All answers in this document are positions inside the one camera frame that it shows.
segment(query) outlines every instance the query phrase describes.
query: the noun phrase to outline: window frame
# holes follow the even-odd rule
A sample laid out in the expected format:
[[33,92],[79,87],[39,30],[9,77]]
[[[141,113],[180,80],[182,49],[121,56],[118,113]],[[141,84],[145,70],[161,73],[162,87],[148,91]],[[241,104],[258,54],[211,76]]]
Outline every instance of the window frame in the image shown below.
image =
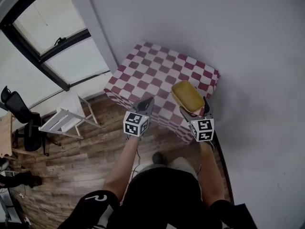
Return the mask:
[[45,62],[63,50],[73,46],[91,37],[88,29],[84,29],[72,36],[67,37],[64,41],[58,43],[42,55],[39,55],[35,48],[30,45],[27,40],[19,33],[13,25],[15,20],[34,2],[35,0],[18,0],[11,10],[6,14],[0,23],[0,30],[9,39],[9,41],[45,76],[57,84],[61,89],[69,91],[70,87],[75,86],[87,80],[87,78],[75,82],[73,84],[66,83],[60,76],[57,75]]

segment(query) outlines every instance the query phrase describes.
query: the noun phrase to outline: black office chair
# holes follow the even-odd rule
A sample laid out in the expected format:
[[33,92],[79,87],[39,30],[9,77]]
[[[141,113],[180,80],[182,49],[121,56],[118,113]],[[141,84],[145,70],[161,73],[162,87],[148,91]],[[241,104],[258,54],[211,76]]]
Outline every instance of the black office chair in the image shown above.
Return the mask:
[[46,132],[41,132],[38,129],[38,127],[43,125],[40,114],[31,112],[25,105],[18,92],[11,93],[6,86],[1,93],[1,101],[4,103],[5,107],[12,112],[17,120],[23,124],[26,124],[24,127],[24,134],[19,134],[18,130],[16,130],[13,144],[15,143],[18,145],[18,138],[23,137],[24,149],[26,151],[36,151],[42,145],[43,153],[46,156],[49,156],[49,154],[46,153],[45,139],[57,146],[60,146],[60,144],[51,141],[47,137]]

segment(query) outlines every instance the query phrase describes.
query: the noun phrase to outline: checkered tablecloth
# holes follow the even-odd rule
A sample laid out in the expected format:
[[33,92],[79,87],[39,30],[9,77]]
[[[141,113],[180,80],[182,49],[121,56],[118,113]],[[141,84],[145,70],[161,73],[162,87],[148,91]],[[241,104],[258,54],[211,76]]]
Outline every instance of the checkered tablecloth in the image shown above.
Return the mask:
[[[172,97],[172,85],[189,81],[201,96],[210,98],[216,89],[219,72],[176,51],[142,42],[126,57],[105,87],[109,98],[131,108],[141,98],[153,96],[151,120],[174,131],[186,143],[193,139],[179,105]],[[196,112],[203,116],[204,109]]]

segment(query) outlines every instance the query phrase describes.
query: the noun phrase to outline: white logo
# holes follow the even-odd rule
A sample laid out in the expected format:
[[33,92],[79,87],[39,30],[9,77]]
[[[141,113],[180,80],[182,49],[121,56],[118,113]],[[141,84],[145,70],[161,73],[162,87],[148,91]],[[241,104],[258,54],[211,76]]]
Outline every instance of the white logo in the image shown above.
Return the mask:
[[102,199],[99,199],[99,196],[96,195],[96,196],[93,196],[93,197],[90,197],[90,198],[85,198],[85,200],[91,199],[91,198],[95,198],[95,200],[96,200],[96,201],[99,201],[99,202],[102,202],[102,201],[107,200],[107,196],[106,196],[106,195],[104,195],[104,197],[103,197]]

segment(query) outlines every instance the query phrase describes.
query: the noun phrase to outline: black sleeve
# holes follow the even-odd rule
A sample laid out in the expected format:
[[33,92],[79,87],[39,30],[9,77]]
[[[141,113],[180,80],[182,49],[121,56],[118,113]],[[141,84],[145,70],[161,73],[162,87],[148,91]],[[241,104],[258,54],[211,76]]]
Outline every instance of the black sleeve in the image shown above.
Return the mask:
[[210,206],[209,211],[230,228],[257,229],[245,204],[233,205],[226,200],[219,200]]
[[82,197],[59,229],[107,228],[108,218],[120,206],[114,193],[99,190]]

